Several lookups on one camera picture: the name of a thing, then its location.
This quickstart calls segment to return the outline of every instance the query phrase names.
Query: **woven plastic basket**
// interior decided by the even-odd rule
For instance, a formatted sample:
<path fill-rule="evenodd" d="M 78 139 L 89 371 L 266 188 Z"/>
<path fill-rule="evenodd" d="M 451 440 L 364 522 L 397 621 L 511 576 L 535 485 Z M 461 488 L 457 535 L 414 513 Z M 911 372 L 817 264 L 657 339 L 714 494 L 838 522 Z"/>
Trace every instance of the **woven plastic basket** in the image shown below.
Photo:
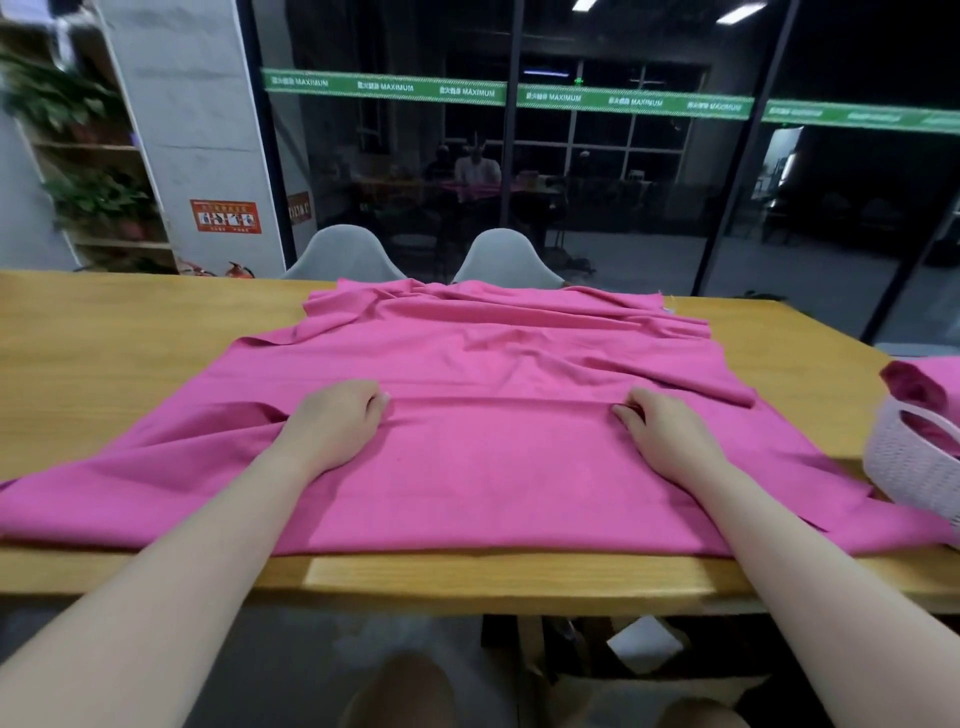
<path fill-rule="evenodd" d="M 892 397 L 880 407 L 863 453 L 863 470 L 892 501 L 949 519 L 960 543 L 960 460 L 910 429 L 901 412 L 940 427 L 960 444 L 960 427 L 945 417 Z"/>

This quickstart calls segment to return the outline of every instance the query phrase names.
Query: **green tape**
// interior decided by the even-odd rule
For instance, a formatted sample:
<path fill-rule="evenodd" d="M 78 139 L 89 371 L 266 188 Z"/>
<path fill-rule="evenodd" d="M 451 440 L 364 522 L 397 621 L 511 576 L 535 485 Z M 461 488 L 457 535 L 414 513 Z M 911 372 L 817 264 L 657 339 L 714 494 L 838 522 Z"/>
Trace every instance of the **green tape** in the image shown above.
<path fill-rule="evenodd" d="M 507 85 L 423 76 L 298 71 L 263 68 L 263 83 L 274 93 L 319 94 L 368 99 L 397 99 L 449 104 L 505 106 Z M 754 100 L 749 96 L 706 93 L 519 84 L 516 104 L 524 109 L 607 111 L 695 119 L 744 121 Z M 763 121 L 854 129 L 960 134 L 960 111 L 833 104 L 771 99 Z"/>

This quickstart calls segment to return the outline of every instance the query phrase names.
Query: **fire extinguisher sign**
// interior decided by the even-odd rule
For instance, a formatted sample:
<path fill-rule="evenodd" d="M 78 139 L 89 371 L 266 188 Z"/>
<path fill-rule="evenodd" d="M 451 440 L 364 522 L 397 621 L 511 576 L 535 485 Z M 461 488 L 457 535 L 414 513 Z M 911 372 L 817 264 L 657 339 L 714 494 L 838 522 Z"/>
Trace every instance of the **fire extinguisher sign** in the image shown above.
<path fill-rule="evenodd" d="M 240 232 L 259 235 L 256 203 L 230 200 L 191 200 L 193 218 L 200 232 Z"/>

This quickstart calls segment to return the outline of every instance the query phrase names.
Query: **white shirt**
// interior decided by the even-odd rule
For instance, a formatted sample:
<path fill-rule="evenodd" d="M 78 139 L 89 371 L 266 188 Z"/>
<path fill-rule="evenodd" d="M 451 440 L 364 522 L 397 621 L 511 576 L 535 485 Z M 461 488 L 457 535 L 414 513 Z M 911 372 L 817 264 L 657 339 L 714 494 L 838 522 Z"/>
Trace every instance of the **white shirt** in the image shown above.
<path fill-rule="evenodd" d="M 470 157 L 460 157 L 453 165 L 453 177 L 464 184 L 500 184 L 500 165 L 496 159 L 480 159 L 474 164 Z"/>

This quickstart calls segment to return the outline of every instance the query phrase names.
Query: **person's left hand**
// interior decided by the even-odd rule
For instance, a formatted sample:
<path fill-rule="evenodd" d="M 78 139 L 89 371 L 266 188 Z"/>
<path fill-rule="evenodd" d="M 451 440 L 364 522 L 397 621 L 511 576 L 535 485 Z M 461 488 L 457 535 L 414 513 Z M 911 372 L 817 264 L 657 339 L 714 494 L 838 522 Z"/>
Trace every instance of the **person's left hand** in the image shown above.
<path fill-rule="evenodd" d="M 348 379 L 303 398 L 270 446 L 313 480 L 349 462 L 370 441 L 390 396 L 372 379 Z"/>

